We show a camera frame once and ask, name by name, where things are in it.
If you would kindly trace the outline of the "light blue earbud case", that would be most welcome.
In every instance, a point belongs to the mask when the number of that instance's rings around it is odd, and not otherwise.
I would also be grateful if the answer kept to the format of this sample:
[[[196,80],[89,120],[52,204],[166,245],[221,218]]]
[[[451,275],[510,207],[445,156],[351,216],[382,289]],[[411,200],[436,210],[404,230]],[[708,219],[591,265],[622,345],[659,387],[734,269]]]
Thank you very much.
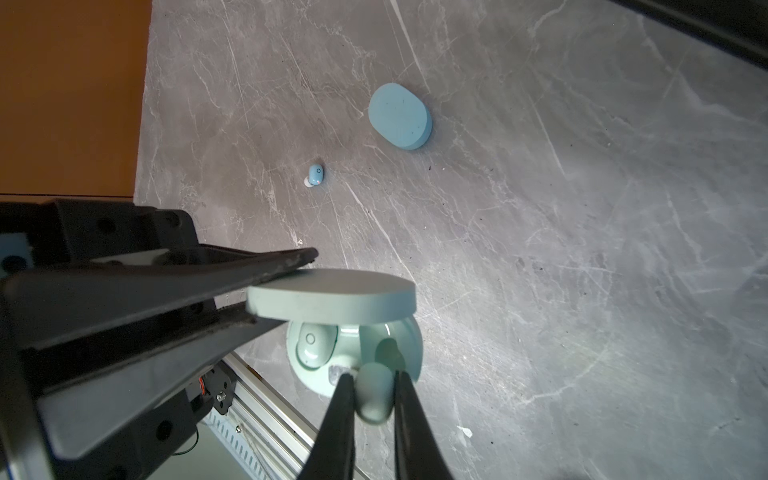
[[[433,120],[426,105],[397,83],[384,84],[373,93],[368,119],[379,135],[402,150],[422,147],[432,133]]]

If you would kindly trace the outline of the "white earbud case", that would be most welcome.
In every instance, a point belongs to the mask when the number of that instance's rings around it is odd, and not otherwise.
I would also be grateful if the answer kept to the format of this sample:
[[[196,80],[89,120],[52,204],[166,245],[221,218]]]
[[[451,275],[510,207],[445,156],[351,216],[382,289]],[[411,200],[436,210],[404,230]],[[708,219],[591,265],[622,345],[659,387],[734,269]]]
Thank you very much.
[[[416,285],[398,276],[364,270],[302,269],[246,290],[246,309],[288,324],[286,352],[298,379],[311,391],[331,397],[344,373],[356,374],[378,362],[419,379],[423,337],[414,315]],[[316,370],[296,355],[302,324],[338,327],[330,360]]]

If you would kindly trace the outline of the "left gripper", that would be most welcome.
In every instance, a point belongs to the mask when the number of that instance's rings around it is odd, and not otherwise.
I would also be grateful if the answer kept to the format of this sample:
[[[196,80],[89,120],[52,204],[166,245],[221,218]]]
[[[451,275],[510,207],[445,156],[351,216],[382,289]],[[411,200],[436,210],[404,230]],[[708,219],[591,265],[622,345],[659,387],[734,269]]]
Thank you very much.
[[[1,206],[1,455],[13,479],[143,479],[228,389],[222,358],[282,325],[214,300],[315,261],[201,244],[180,210]]]

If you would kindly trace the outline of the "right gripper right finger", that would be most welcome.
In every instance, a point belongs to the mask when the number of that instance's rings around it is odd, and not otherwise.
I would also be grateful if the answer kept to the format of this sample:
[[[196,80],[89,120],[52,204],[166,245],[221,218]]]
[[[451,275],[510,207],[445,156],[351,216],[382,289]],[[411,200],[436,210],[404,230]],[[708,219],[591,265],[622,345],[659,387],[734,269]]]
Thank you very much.
[[[394,417],[396,478],[453,479],[406,371],[395,374]]]

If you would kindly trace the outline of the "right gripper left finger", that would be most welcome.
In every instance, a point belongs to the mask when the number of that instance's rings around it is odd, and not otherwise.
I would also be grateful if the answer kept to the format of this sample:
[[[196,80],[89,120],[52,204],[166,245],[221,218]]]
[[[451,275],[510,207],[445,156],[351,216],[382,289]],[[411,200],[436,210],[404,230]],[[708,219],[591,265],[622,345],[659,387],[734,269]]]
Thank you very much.
[[[350,480],[355,470],[355,382],[343,374],[298,480]]]

